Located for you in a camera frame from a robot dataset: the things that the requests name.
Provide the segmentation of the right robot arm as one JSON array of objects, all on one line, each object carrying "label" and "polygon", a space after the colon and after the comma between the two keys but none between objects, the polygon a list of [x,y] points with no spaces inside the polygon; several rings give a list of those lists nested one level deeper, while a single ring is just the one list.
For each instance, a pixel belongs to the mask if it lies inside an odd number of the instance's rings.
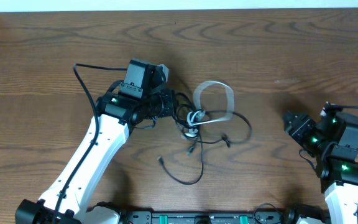
[{"label": "right robot arm", "polygon": [[358,116],[326,105],[319,121],[287,111],[284,131],[315,159],[310,165],[321,183],[329,216],[289,217],[295,223],[358,223]]}]

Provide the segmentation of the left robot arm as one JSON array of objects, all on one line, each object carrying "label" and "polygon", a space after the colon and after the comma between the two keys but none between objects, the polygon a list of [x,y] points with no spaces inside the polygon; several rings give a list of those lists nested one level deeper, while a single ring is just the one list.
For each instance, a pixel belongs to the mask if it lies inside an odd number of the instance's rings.
[{"label": "left robot arm", "polygon": [[164,64],[132,59],[124,71],[123,80],[90,100],[93,117],[78,149],[38,201],[21,202],[16,223],[119,223],[121,214],[114,209],[103,204],[88,207],[94,190],[133,129],[145,119],[171,116],[175,109]]}]

